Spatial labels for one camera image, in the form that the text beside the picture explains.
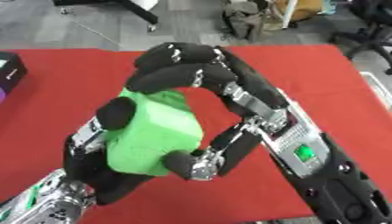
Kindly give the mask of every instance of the floor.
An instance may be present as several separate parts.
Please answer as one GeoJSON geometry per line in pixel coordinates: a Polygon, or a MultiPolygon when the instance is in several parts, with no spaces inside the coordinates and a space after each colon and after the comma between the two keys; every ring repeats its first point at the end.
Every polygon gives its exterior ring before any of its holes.
{"type": "MultiPolygon", "coordinates": [[[[160,0],[153,12],[160,27],[147,34],[146,23],[116,4],[73,7],[73,13],[60,14],[51,0],[0,0],[0,49],[98,47],[109,50],[146,50],[165,41],[184,41],[221,46],[250,45],[248,41],[221,39],[221,1],[160,0]]],[[[364,24],[339,7],[335,15],[315,17],[297,29],[265,33],[252,45],[324,44],[331,32],[354,32],[364,24]]],[[[343,43],[346,50],[351,43],[343,43]]],[[[392,77],[383,73],[387,63],[373,52],[364,52],[354,64],[369,71],[392,91],[392,77]]],[[[317,223],[312,220],[286,220],[283,223],[317,223]]]]}

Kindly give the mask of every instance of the cable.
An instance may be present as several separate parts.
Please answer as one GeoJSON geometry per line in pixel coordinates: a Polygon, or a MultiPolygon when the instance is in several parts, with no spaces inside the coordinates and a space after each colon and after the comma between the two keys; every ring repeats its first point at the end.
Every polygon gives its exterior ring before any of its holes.
{"type": "Polygon", "coordinates": [[[112,43],[112,44],[115,44],[115,45],[118,46],[119,48],[122,48],[122,49],[124,48],[123,45],[121,45],[120,43],[115,42],[113,39],[108,38],[108,37],[105,36],[103,33],[98,32],[98,31],[96,31],[96,30],[90,28],[90,27],[84,25],[83,23],[81,23],[81,22],[79,22],[79,21],[73,20],[73,19],[71,19],[70,17],[66,17],[66,15],[63,15],[63,18],[66,18],[66,19],[68,19],[70,22],[72,22],[72,23],[78,25],[79,27],[81,27],[81,28],[83,28],[83,29],[86,29],[86,30],[90,31],[90,32],[92,32],[92,33],[94,33],[94,34],[100,36],[100,37],[103,38],[103,39],[106,39],[107,41],[109,41],[109,42],[112,43]]]}

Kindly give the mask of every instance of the chair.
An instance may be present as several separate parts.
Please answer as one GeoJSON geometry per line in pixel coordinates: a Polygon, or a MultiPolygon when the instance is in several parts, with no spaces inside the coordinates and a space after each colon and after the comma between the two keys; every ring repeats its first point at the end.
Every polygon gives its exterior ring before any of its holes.
{"type": "Polygon", "coordinates": [[[151,12],[145,10],[141,6],[133,3],[132,0],[53,0],[54,6],[69,6],[76,4],[101,4],[107,2],[117,2],[126,10],[132,11],[140,18],[149,23],[148,32],[154,32],[158,27],[158,17],[151,12]]]}
{"type": "Polygon", "coordinates": [[[356,33],[337,31],[332,34],[330,43],[335,43],[337,38],[359,43],[359,46],[346,54],[350,60],[355,54],[365,50],[379,53],[389,63],[386,74],[392,75],[392,55],[384,48],[392,46],[392,42],[389,41],[392,33],[385,35],[385,28],[392,26],[392,0],[353,0],[349,4],[349,9],[367,23],[367,28],[361,28],[356,33]]]}

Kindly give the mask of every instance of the red tablecloth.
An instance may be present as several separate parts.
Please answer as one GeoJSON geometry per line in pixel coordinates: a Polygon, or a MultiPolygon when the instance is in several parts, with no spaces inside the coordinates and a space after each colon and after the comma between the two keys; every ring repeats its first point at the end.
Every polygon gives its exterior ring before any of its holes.
{"type": "MultiPolygon", "coordinates": [[[[231,48],[297,99],[392,200],[392,120],[334,47],[231,48]]],[[[0,200],[61,166],[64,137],[117,95],[140,52],[20,50],[30,72],[0,104],[0,200]]],[[[185,94],[206,132],[204,145],[236,121],[201,89],[185,94]]],[[[235,223],[311,214],[262,147],[226,178],[156,178],[82,223],[235,223]]]]}

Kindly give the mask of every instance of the green cube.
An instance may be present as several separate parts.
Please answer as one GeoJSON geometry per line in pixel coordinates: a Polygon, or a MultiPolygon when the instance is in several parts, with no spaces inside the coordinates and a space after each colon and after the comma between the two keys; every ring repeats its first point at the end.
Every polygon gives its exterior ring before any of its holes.
{"type": "Polygon", "coordinates": [[[117,172],[163,176],[161,160],[171,151],[198,149],[202,128],[175,91],[144,95],[124,89],[120,96],[136,102],[136,113],[127,127],[107,134],[108,165],[117,172]]]}

